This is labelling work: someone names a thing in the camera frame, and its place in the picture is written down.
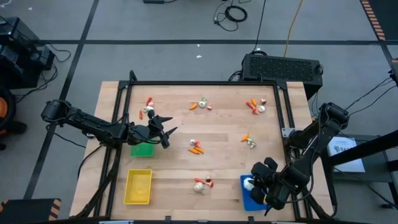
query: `white paper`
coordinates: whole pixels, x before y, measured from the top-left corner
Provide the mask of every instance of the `white paper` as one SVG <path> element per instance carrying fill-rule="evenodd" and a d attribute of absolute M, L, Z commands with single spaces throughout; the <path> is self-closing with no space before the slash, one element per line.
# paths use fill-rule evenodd
<path fill-rule="evenodd" d="M 334 137 L 328 144 L 329 156 L 334 156 L 355 146 L 356 142 L 354 139 Z M 361 159 L 349 161 L 344 164 L 336 165 L 335 167 L 343 172 L 365 172 Z"/>

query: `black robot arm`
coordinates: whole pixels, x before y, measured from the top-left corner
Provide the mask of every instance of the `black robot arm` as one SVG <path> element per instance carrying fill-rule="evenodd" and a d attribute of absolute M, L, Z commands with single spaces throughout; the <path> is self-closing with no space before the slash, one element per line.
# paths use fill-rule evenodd
<path fill-rule="evenodd" d="M 69 102 L 62 100 L 47 102 L 41 116 L 48 123 L 59 124 L 60 126 L 69 124 L 80 129 L 83 134 L 90 133 L 97 138 L 100 144 L 112 148 L 125 142 L 129 145 L 151 142 L 154 144 L 161 143 L 165 149 L 170 146 L 169 136 L 176 130 L 176 128 L 173 128 L 165 133 L 162 123 L 172 118 L 155 115 L 154 110 L 148 111 L 148 126 L 135 125 L 134 122 L 109 123 L 82 112 L 82 110 L 72 107 Z M 128 114 L 124 114 L 121 119 L 125 116 L 128 120 Z"/>
<path fill-rule="evenodd" d="M 251 173 L 254 176 L 252 183 L 255 187 L 251 190 L 251 198 L 259 204 L 268 204 L 269 209 L 280 210 L 286 203 L 293 202 L 287 201 L 290 194 L 305 192 L 304 197 L 310 196 L 311 190 L 307 191 L 305 186 L 310 182 L 310 178 L 313 179 L 313 164 L 330 140 L 347 127 L 348 120 L 348 112 L 344 109 L 333 103 L 323 104 L 318 119 L 303 131 L 292 131 L 284 139 L 285 148 L 302 150 L 300 158 L 288 163 L 281 172 L 276 172 L 277 164 L 270 157 L 266 158 L 264 163 L 257 162 L 253 166 Z"/>

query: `wooden table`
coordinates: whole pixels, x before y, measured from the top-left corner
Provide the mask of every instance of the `wooden table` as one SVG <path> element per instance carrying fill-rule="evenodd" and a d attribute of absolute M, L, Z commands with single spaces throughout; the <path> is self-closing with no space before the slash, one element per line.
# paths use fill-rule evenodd
<path fill-rule="evenodd" d="M 117 86 L 117 82 L 102 83 L 95 116 L 111 120 Z M 288 89 L 295 125 L 303 129 L 311 123 L 303 85 L 288 83 Z M 278 163 L 278 171 L 285 166 L 274 91 L 271 86 L 137 85 L 132 88 L 130 121 L 147 125 L 147 118 L 140 120 L 138 113 L 150 96 L 153 97 L 157 114 L 174 117 L 173 120 L 164 123 L 165 130 L 175 126 L 178 126 L 178 129 L 171 135 L 171 146 L 162 149 L 162 146 L 156 145 L 155 156 L 152 158 L 132 158 L 129 155 L 130 147 L 127 144 L 123 146 L 112 219 L 164 220 L 166 215 L 171 215 L 172 220 L 246 221 L 248 216 L 253 216 L 257 221 L 294 220 L 292 204 L 287 204 L 283 210 L 272 210 L 266 217 L 264 212 L 245 212 L 243 209 L 239 176 L 249 174 L 252 165 L 266 157 L 272 157 Z M 203 96 L 213 105 L 213 110 L 197 108 L 189 111 L 190 105 Z M 280 94 L 280 97 L 287 126 L 283 94 Z M 124 98 L 125 93 L 121 100 L 119 118 Z M 266 98 L 266 112 L 260 115 L 251 114 L 245 104 L 250 98 Z M 240 142 L 247 133 L 257 142 L 254 149 L 250 150 L 246 143 Z M 204 155 L 195 155 L 187 151 L 190 148 L 190 139 L 201 142 L 205 150 Z M 85 155 L 97 146 L 96 140 L 89 140 Z M 105 149 L 97 152 L 83 166 L 70 215 L 77 214 L 98 188 L 104 154 Z M 149 205 L 123 204 L 129 169 L 153 170 Z M 315 163 L 313 170 L 315 185 L 312 194 L 324 210 L 332 214 L 333 209 L 320 159 Z M 196 194 L 193 191 L 193 179 L 204 179 L 206 175 L 213 178 L 214 187 L 207 190 L 205 195 Z M 102 215 L 105 214 L 107 199 L 108 191 L 103 196 Z M 300 213 L 305 217 L 302 204 Z"/>

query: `black device box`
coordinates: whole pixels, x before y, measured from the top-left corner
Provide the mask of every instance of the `black device box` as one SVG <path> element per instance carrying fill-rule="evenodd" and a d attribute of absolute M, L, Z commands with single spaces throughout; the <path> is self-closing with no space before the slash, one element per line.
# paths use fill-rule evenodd
<path fill-rule="evenodd" d="M 322 67 L 318 60 L 246 54 L 243 60 L 243 81 L 303 82 L 309 100 L 322 86 Z"/>
<path fill-rule="evenodd" d="M 54 53 L 18 18 L 0 20 L 0 83 L 8 89 L 34 88 L 43 70 L 50 70 Z"/>

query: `black metal frame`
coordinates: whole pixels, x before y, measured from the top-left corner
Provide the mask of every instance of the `black metal frame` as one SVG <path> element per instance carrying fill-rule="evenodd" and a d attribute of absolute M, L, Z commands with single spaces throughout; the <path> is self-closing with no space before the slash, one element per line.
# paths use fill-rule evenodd
<path fill-rule="evenodd" d="M 113 117 L 112 117 L 112 122 L 115 122 L 117 120 L 117 115 L 120 109 L 120 104 L 121 104 L 121 95 L 123 93 L 123 90 L 127 88 L 127 94 L 126 94 L 126 99 L 124 102 L 124 114 L 128 112 L 129 109 L 129 103 L 130 103 L 130 98 L 131 98 L 131 92 L 132 92 L 132 86 L 133 85 L 231 85 L 231 86 L 240 86 L 240 85 L 253 85 L 253 86 L 272 86 L 274 89 L 274 96 L 275 96 L 275 105 L 277 109 L 277 114 L 278 114 L 278 120 L 279 120 L 279 126 L 280 126 L 280 135 L 282 137 L 282 128 L 285 128 L 285 123 L 284 123 L 284 116 L 282 112 L 282 106 L 280 102 L 280 95 L 279 95 L 279 86 L 276 84 L 276 82 L 198 82 L 198 81 L 137 81 L 136 77 L 134 76 L 132 81 L 119 81 L 118 85 L 118 92 L 116 94 L 116 101 L 114 105 L 114 111 L 113 111 Z M 286 111 L 287 111 L 287 119 L 289 120 L 289 126 L 290 128 L 294 128 L 294 119 L 293 119 L 293 113 L 292 113 L 292 107 L 290 105 L 290 99 L 289 99 L 289 93 L 286 88 L 282 89 L 283 94 L 284 94 L 284 101 L 286 105 Z M 113 149 L 107 148 L 105 157 L 104 157 L 104 162 L 103 162 L 103 169 L 101 171 L 101 178 L 99 184 L 102 185 L 104 183 L 105 178 L 107 177 L 108 173 L 108 167 L 110 163 L 110 158 L 111 158 L 111 151 Z M 285 161 L 290 162 L 290 150 L 288 148 L 284 147 L 284 154 L 285 154 Z M 115 155 L 115 160 L 114 163 L 117 162 L 117 167 L 119 166 L 119 159 L 121 156 L 121 147 L 116 149 L 116 155 Z M 113 173 L 113 178 L 110 183 L 110 188 L 109 188 L 109 197 L 108 201 L 106 204 L 106 214 L 104 219 L 109 220 L 111 218 L 111 212 L 112 212 L 112 207 L 113 207 L 113 198 L 114 198 L 114 191 L 116 188 L 116 180 L 118 178 L 118 170 L 116 169 L 116 172 Z M 100 209 L 101 209 L 101 201 L 102 197 L 100 197 L 96 203 L 95 210 L 94 210 L 94 217 L 98 217 L 100 214 Z M 299 209 L 299 203 L 295 202 L 292 204 L 293 206 L 293 211 L 294 211 L 294 217 L 296 220 L 301 220 L 305 221 L 308 223 L 310 220 L 313 220 L 312 218 L 312 213 L 311 213 L 311 208 L 309 206 L 309 203 L 304 200 L 304 205 L 305 205 L 305 214 L 306 218 L 301 217 L 300 209 Z M 248 217 L 248 222 L 249 223 L 270 223 L 270 222 L 255 222 L 253 217 Z M 135 223 L 171 223 L 171 217 L 166 217 L 165 221 L 163 220 L 157 220 L 157 221 L 152 221 L 152 220 L 135 220 Z M 192 223 L 192 221 L 173 221 L 172 223 Z M 247 222 L 237 222 L 237 221 L 232 221 L 232 222 L 211 222 L 209 221 L 208 223 L 247 223 Z"/>

